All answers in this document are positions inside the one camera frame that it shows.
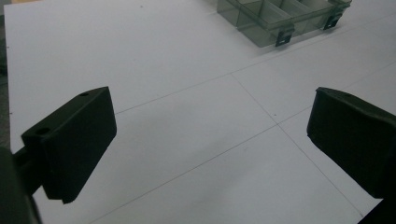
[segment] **white table surface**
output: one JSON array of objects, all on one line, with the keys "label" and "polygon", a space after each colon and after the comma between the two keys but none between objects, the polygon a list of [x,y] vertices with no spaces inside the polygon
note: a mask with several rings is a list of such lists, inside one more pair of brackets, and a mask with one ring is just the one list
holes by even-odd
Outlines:
[{"label": "white table surface", "polygon": [[396,2],[354,0],[330,31],[259,49],[215,0],[5,7],[11,149],[75,95],[111,91],[118,135],[45,223],[358,223],[373,199],[306,137],[315,89],[396,114]]}]

